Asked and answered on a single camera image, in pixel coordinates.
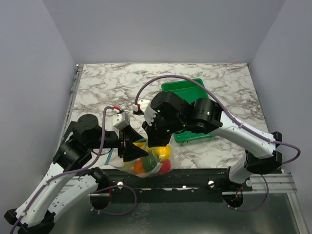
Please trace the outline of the yellow apple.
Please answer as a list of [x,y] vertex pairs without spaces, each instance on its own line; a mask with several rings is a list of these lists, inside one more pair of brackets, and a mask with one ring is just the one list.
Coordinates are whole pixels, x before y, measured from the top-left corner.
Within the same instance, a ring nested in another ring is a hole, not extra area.
[[159,162],[165,162],[171,156],[171,147],[169,145],[163,147],[155,147],[152,149],[152,153]]

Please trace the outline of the clear zip top bag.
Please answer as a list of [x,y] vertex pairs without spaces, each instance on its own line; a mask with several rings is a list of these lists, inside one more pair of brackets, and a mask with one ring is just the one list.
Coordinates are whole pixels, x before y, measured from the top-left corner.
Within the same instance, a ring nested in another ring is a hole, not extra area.
[[170,144],[161,147],[149,148],[147,137],[141,138],[133,144],[148,153],[147,156],[124,162],[113,151],[108,153],[104,162],[105,166],[112,166],[123,172],[141,178],[166,174],[176,167],[174,151]]

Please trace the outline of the green avocado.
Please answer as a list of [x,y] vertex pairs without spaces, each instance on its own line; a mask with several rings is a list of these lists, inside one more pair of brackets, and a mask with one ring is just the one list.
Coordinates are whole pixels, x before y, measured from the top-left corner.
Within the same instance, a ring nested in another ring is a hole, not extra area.
[[150,172],[152,169],[154,169],[157,166],[157,164],[158,164],[158,161],[153,155],[148,155],[144,157],[142,160],[142,166],[146,172]]

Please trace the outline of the orange fruit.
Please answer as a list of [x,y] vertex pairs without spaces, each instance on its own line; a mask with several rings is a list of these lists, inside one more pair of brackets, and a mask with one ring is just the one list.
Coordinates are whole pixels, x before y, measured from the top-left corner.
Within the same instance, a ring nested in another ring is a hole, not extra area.
[[145,173],[146,171],[144,170],[144,167],[143,167],[143,162],[141,160],[138,160],[134,163],[134,172],[136,175],[138,174],[143,174]]

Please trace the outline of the red apple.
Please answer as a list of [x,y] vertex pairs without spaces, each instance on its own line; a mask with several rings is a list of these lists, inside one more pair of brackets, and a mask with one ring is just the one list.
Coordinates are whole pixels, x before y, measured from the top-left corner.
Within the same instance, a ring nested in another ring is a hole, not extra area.
[[170,170],[171,170],[171,162],[168,159],[168,160],[161,163],[161,167],[160,167],[158,173],[164,174],[164,173],[169,172]]

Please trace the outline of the yellow banana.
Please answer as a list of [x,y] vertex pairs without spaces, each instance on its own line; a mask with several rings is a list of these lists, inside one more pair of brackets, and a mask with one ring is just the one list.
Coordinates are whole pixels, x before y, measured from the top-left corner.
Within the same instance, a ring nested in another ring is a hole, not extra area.
[[147,146],[146,142],[134,142],[133,144],[148,153],[151,151],[151,149]]

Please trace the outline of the yellow orange mango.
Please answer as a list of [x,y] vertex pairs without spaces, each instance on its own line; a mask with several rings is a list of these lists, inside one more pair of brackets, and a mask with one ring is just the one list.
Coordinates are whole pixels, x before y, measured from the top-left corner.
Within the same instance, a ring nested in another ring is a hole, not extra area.
[[125,167],[131,168],[131,167],[133,167],[133,164],[134,164],[136,161],[137,161],[137,160],[134,159],[134,160],[131,160],[131,161],[128,161],[128,162],[124,162],[124,166],[125,166]]

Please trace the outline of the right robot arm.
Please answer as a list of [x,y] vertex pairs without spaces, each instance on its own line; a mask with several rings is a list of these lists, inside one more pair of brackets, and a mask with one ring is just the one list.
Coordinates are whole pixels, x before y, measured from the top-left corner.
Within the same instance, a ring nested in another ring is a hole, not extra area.
[[209,98],[188,103],[173,92],[160,92],[152,100],[139,100],[144,114],[142,128],[148,147],[169,144],[172,134],[189,131],[213,134],[244,148],[242,158],[228,169],[225,187],[234,191],[251,175],[266,175],[282,165],[282,154],[276,151],[275,136],[229,117],[221,106]]

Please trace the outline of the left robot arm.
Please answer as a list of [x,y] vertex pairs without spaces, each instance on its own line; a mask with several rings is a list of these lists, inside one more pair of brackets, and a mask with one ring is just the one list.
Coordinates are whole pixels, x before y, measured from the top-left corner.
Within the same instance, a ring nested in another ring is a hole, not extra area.
[[11,233],[48,234],[57,218],[83,196],[110,191],[108,175],[95,166],[103,149],[117,149],[125,162],[147,155],[135,145],[143,136],[132,128],[127,114],[117,113],[116,121],[112,131],[92,114],[70,122],[40,184],[22,205],[5,213]]

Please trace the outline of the green plastic tray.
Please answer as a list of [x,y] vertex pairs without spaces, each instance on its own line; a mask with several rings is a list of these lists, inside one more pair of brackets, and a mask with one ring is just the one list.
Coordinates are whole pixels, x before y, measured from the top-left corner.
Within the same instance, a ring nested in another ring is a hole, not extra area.
[[[162,91],[171,91],[177,94],[180,98],[186,100],[189,104],[195,102],[199,98],[209,98],[209,95],[200,87],[189,81],[167,82],[161,85]],[[179,134],[173,134],[177,143],[186,143],[193,140],[211,139],[212,134],[195,134],[190,131],[185,131]]]

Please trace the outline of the black mounting rail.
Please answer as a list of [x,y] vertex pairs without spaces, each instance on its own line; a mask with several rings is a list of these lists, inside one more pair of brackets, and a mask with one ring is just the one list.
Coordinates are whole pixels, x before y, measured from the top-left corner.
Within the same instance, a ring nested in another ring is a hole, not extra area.
[[222,202],[223,194],[252,190],[246,183],[230,182],[227,169],[173,169],[146,178],[116,169],[106,173],[111,185],[121,181],[134,189],[138,203]]

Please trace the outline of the metal table edge rail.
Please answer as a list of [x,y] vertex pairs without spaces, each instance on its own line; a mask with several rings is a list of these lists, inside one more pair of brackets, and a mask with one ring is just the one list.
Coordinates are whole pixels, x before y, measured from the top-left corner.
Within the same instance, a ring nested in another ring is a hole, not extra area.
[[67,130],[69,124],[70,124],[70,119],[71,119],[73,107],[74,107],[74,104],[75,104],[75,99],[76,99],[76,96],[77,96],[78,87],[79,87],[79,83],[80,83],[80,80],[81,80],[81,75],[82,75],[82,72],[83,72],[84,65],[83,64],[77,64],[76,67],[77,67],[77,70],[76,70],[76,74],[74,76],[74,80],[73,80],[73,83],[72,83],[72,86],[71,86],[71,89],[70,89],[70,99],[69,99],[69,103],[68,103],[68,106],[67,106],[64,123],[63,123],[62,129],[61,129],[59,141],[58,141],[58,144],[57,144],[57,147],[56,147],[56,150],[55,150],[54,154],[56,154],[58,152],[58,149],[59,149],[59,147],[61,145],[61,142],[63,141],[63,137],[65,135],[65,132],[66,132],[66,130]]

